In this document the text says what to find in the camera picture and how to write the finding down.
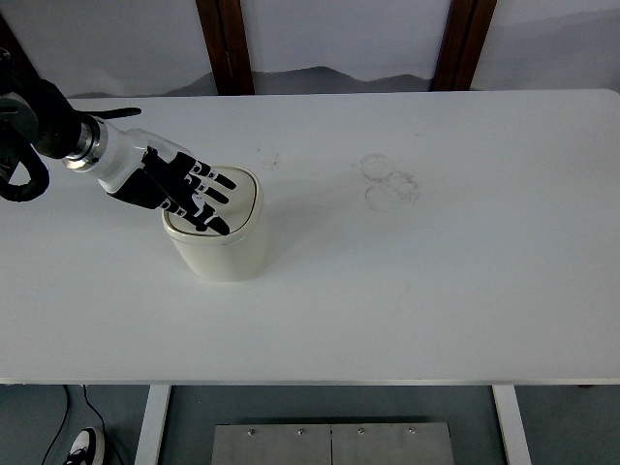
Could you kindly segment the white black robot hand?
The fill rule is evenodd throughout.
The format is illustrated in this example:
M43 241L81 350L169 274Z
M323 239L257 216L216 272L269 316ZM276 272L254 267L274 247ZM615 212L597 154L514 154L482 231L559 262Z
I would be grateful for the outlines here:
M207 196L227 204L230 199L206 179L234 190L231 179L168 139L140 129L121 131L103 120L98 124L104 140L96 151L96 178L107 194L140 207L162 208L170 215L170 223L186 233L231 232L202 199Z

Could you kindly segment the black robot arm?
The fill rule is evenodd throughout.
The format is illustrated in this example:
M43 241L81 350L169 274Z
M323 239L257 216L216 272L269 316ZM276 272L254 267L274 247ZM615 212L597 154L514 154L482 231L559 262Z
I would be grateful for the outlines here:
M1 52L1 196L30 202L49 186L44 158L98 179L111 197L161 208L199 232L228 235L230 226L209 204L229 201L235 184L183 147L143 130L122 132L114 118L139 108L77 110L51 82L26 76Z

